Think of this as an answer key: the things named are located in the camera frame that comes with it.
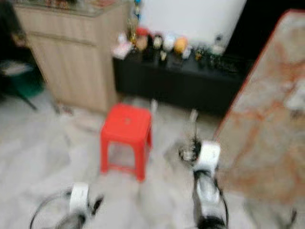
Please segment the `white patch with hook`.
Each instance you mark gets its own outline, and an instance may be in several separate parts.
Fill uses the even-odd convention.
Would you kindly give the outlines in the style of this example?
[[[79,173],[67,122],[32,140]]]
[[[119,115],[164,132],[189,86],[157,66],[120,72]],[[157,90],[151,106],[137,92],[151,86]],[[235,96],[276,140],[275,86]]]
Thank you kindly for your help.
[[[305,113],[305,78],[294,83],[292,90],[284,101],[284,107],[291,111]]]

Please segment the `low black media console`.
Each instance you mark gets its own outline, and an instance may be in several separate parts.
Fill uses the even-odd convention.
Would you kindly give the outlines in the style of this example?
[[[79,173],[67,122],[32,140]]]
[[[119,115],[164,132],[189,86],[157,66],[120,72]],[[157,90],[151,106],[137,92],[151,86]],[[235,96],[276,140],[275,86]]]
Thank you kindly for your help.
[[[224,63],[225,70],[193,57],[182,61],[168,55],[161,63],[158,56],[152,61],[144,61],[141,52],[113,57],[116,91],[223,117],[253,67],[252,61],[236,58]]]

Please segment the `marble pattern folding table top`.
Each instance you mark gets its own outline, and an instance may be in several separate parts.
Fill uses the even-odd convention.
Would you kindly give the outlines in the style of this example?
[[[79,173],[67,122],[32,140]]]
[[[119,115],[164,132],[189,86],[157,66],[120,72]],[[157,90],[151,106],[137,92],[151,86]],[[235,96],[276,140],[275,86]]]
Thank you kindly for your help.
[[[305,10],[286,11],[224,116],[218,183],[272,203],[305,201]]]

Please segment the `red plastic stool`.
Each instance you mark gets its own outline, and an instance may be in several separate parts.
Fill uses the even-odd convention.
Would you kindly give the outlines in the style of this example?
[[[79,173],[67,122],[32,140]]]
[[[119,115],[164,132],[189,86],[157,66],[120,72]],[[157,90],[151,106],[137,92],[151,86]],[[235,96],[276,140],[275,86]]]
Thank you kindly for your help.
[[[133,174],[140,183],[145,181],[147,154],[152,144],[152,115],[148,109],[124,103],[115,104],[107,114],[100,131],[100,171],[118,170]],[[134,155],[134,166],[124,167],[109,162],[109,146],[120,143],[130,146]]]

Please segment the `yellow orange egg figurine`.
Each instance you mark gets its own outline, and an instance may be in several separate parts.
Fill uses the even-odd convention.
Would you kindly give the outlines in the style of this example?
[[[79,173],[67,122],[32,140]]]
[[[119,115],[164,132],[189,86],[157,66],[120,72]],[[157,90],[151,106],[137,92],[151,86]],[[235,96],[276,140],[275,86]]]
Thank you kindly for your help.
[[[174,42],[174,52],[177,54],[183,54],[189,45],[189,40],[185,36],[177,37]]]

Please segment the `white cup with green base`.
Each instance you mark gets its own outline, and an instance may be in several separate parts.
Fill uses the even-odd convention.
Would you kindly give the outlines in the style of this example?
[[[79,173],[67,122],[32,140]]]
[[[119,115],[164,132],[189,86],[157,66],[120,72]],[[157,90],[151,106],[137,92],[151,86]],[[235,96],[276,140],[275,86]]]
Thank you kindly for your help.
[[[226,46],[223,43],[223,35],[216,35],[214,42],[211,44],[210,53],[212,55],[222,55]]]

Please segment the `white egg figurine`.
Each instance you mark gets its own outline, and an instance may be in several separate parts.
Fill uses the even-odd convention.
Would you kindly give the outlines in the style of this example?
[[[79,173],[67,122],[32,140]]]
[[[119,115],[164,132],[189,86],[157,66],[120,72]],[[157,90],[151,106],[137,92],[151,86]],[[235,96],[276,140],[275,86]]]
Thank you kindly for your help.
[[[172,52],[174,50],[174,45],[176,43],[176,35],[168,33],[163,37],[163,50],[166,52]]]

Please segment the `black mouse figurine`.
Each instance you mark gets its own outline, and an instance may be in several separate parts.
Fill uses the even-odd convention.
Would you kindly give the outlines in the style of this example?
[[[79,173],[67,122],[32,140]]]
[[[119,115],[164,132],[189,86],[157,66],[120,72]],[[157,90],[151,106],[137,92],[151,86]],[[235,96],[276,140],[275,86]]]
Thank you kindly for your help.
[[[150,47],[153,50],[161,50],[163,46],[163,35],[161,33],[154,33],[150,36]]]

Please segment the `clear jar with red lid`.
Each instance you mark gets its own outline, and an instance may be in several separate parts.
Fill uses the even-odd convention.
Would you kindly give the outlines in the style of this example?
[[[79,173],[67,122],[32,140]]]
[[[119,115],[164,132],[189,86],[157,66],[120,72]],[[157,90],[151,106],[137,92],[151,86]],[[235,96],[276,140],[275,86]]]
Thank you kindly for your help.
[[[150,31],[144,27],[137,27],[135,32],[136,32],[135,47],[140,52],[143,52],[148,47],[148,38],[150,35]]]

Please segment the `white tissue pack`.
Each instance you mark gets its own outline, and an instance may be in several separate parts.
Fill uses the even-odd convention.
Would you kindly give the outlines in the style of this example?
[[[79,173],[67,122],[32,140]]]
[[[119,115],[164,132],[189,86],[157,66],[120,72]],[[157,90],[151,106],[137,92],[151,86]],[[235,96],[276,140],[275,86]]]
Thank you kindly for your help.
[[[118,44],[112,50],[112,56],[116,59],[124,60],[126,56],[133,50],[134,45],[125,39],[117,39]]]

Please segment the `thin black rod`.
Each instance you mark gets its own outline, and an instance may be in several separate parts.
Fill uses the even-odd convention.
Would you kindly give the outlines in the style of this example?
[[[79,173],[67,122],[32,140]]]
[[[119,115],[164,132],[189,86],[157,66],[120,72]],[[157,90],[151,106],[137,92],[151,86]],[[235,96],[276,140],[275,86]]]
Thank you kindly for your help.
[[[20,98],[33,110],[37,111],[38,108],[33,102],[31,98],[37,96],[40,93],[39,89],[19,89],[19,96]]]

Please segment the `green bin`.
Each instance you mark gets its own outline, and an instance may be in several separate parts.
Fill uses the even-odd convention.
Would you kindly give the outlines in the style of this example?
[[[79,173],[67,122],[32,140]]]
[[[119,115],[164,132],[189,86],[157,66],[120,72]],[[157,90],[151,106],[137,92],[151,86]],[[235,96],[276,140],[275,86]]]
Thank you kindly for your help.
[[[39,70],[26,62],[4,60],[0,62],[1,86],[6,92],[25,97],[37,96],[43,91]]]

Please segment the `black television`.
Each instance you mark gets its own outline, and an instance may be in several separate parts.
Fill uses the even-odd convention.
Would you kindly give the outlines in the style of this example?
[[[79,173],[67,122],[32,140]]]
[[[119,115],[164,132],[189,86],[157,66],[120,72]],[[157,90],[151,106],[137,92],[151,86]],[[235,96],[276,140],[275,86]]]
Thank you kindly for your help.
[[[305,0],[246,0],[224,55],[257,59],[277,22],[290,9],[305,10]]]

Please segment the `blue and gold trophy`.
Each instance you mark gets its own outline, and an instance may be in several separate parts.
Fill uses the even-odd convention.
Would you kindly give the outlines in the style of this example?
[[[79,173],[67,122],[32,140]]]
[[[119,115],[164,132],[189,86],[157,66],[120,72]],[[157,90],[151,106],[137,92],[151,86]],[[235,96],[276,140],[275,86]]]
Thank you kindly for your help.
[[[139,20],[141,15],[142,0],[133,0],[133,15]]]

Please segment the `light wooden cabinet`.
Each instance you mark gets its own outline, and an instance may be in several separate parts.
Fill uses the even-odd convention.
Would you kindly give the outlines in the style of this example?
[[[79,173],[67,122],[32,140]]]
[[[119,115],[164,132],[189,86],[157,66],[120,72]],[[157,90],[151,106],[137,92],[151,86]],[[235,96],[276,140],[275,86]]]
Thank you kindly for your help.
[[[48,89],[61,104],[107,113],[117,102],[112,49],[128,0],[13,0]]]

